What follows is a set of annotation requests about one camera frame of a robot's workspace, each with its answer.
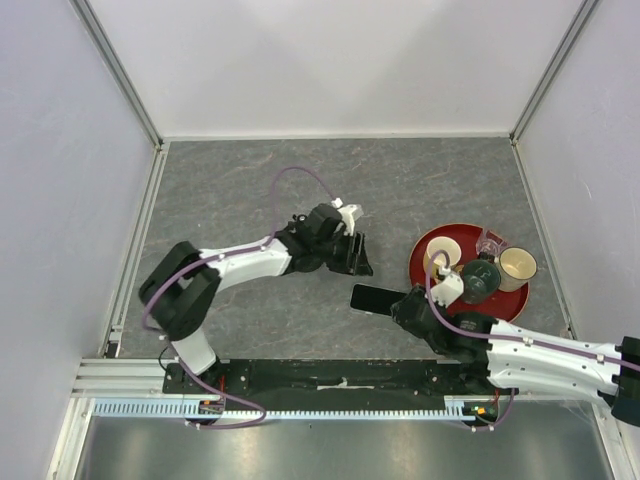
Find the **black smartphone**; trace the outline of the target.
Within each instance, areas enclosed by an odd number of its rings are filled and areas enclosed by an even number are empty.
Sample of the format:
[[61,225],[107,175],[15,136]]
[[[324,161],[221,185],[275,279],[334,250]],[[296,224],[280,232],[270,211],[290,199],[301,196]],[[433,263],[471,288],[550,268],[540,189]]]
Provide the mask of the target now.
[[406,294],[364,284],[355,284],[352,288],[349,306],[353,310],[367,314],[391,317],[392,307]]

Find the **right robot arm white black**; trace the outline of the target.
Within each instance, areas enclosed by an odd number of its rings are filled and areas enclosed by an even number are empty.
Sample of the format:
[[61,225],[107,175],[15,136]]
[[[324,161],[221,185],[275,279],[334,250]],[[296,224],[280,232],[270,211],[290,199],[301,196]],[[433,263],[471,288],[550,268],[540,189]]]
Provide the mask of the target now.
[[449,316],[432,291],[416,285],[390,306],[393,321],[435,353],[456,360],[458,381],[477,394],[500,390],[545,392],[610,408],[639,425],[639,339],[580,342],[518,327],[478,312]]

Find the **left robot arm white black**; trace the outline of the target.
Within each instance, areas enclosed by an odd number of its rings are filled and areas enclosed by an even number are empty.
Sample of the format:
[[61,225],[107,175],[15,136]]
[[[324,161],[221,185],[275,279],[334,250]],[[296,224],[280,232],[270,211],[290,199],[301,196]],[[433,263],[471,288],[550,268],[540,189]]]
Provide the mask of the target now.
[[203,323],[217,293],[266,277],[311,273],[321,267],[349,276],[371,276],[365,235],[356,230],[358,204],[323,203],[258,241],[226,249],[179,242],[138,290],[143,318],[152,318],[186,366],[185,382],[208,393],[219,382],[220,359]]

